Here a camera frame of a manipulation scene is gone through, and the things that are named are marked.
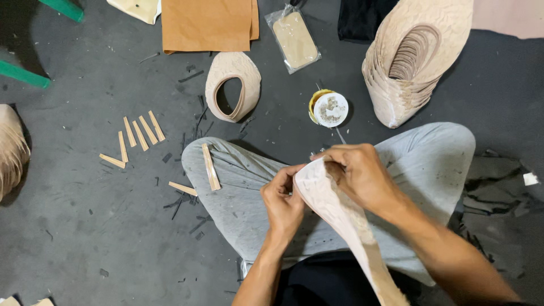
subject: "stack of shoe insoles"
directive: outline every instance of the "stack of shoe insoles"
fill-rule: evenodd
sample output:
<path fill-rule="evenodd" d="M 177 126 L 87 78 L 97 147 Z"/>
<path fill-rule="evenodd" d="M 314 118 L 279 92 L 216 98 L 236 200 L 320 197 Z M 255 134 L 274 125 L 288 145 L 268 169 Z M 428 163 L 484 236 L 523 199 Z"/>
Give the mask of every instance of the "stack of shoe insoles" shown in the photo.
<path fill-rule="evenodd" d="M 30 149 L 23 137 L 17 113 L 0 104 L 0 201 L 21 181 L 23 165 L 30 159 Z"/>
<path fill-rule="evenodd" d="M 467 41 L 473 0 L 400 0 L 382 21 L 362 72 L 374 112 L 396 128 L 429 102 Z"/>

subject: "green chair leg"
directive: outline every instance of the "green chair leg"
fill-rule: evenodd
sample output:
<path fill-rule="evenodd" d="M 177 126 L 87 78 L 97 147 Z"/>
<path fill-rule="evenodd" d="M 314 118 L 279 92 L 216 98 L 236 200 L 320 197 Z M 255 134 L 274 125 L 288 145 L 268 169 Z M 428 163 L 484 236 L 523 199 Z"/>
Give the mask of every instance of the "green chair leg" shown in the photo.
<path fill-rule="evenodd" d="M 39 76 L 21 67 L 11 65 L 3 60 L 0 60 L 0 74 L 41 88 L 47 88 L 51 82 L 46 77 Z"/>
<path fill-rule="evenodd" d="M 83 11 L 70 0 L 40 0 L 40 2 L 49 5 L 77 22 L 83 20 Z"/>

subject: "knee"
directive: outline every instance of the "knee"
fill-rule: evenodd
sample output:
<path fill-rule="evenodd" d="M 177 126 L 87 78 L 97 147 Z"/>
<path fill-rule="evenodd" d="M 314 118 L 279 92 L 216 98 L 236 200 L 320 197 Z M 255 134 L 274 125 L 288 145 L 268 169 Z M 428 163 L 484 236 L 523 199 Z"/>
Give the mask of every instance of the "knee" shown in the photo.
<path fill-rule="evenodd" d="M 190 144 L 188 144 L 185 149 L 183 149 L 182 155 L 181 155 L 181 165 L 184 169 L 187 168 L 187 166 L 194 164 L 196 159 L 199 161 L 204 160 L 204 155 L 202 153 L 202 144 L 207 143 L 210 144 L 216 144 L 220 143 L 223 140 L 217 137 L 203 137 L 199 138 Z"/>
<path fill-rule="evenodd" d="M 476 148 L 474 134 L 464 125 L 451 122 L 437 122 L 432 125 L 434 125 L 433 130 L 441 134 L 441 137 L 455 142 L 458 146 L 472 151 Z"/>

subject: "beige insole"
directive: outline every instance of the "beige insole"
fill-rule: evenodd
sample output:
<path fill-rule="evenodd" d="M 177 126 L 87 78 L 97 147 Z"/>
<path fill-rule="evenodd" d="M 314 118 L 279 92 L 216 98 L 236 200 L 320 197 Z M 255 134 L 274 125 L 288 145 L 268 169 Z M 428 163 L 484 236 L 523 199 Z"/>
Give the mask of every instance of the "beige insole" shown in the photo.
<path fill-rule="evenodd" d="M 292 68 L 301 67 L 317 58 L 317 48 L 299 12 L 293 12 L 274 22 L 276 39 L 287 63 Z"/>

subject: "brown paper sheet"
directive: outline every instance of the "brown paper sheet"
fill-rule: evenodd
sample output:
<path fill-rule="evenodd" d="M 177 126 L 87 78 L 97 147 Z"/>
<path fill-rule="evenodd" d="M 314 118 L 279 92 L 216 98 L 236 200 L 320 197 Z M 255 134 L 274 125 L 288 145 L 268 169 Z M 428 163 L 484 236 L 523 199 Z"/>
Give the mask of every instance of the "brown paper sheet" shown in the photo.
<path fill-rule="evenodd" d="M 251 28 L 249 29 L 249 39 L 259 38 L 259 8 L 257 0 L 251 0 Z"/>
<path fill-rule="evenodd" d="M 252 1 L 162 0 L 164 53 L 249 51 Z"/>

